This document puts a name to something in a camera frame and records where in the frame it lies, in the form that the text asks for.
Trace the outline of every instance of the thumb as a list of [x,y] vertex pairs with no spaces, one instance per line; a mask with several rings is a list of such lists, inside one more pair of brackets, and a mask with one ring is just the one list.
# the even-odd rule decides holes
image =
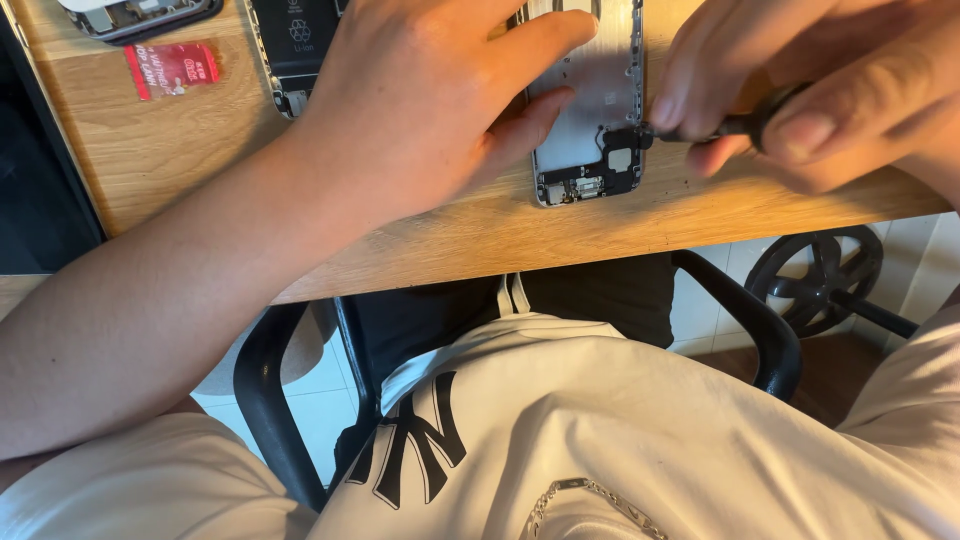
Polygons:
[[960,9],[833,73],[771,120],[764,147],[776,160],[822,160],[879,136],[909,137],[925,110],[960,92]]
[[542,145],[574,97],[576,92],[569,86],[550,90],[531,101],[517,118],[491,128],[482,142],[478,176],[496,175]]

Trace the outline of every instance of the chair wheel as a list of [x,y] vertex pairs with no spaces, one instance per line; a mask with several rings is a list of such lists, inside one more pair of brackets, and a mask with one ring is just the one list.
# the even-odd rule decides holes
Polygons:
[[[859,251],[846,262],[838,237],[849,237],[860,244]],[[807,248],[812,254],[806,274],[802,278],[780,276],[787,261]],[[744,286],[768,304],[769,297],[793,300],[781,316],[797,337],[810,337],[839,325],[852,314],[832,303],[830,293],[841,289],[865,298],[876,284],[882,262],[883,244],[865,225],[789,234],[760,257]]]

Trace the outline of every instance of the sleeve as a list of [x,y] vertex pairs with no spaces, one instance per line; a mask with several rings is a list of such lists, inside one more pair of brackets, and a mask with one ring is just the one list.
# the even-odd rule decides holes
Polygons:
[[0,494],[0,538],[299,540],[317,514],[285,497],[226,426],[170,414],[83,444]]
[[960,306],[931,317],[880,364],[837,430],[960,500]]

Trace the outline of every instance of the screwdriver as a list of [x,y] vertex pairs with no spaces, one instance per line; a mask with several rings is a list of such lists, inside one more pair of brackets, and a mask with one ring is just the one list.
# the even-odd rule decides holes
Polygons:
[[687,140],[680,134],[679,130],[659,133],[646,122],[640,125],[640,129],[644,135],[658,138],[663,142],[710,142],[726,135],[748,135],[754,147],[763,154],[763,131],[766,130],[767,124],[770,123],[777,112],[783,109],[784,105],[811,86],[813,86],[813,83],[781,86],[760,100],[753,112],[730,114],[725,117],[720,124],[720,128],[713,135],[702,140]]

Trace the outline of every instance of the dark floor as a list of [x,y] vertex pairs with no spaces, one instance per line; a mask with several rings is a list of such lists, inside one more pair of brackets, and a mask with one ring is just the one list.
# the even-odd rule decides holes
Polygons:
[[[879,347],[852,334],[811,337],[801,341],[804,374],[790,404],[835,428],[883,360]],[[693,359],[745,382],[754,378],[756,349],[694,356]]]

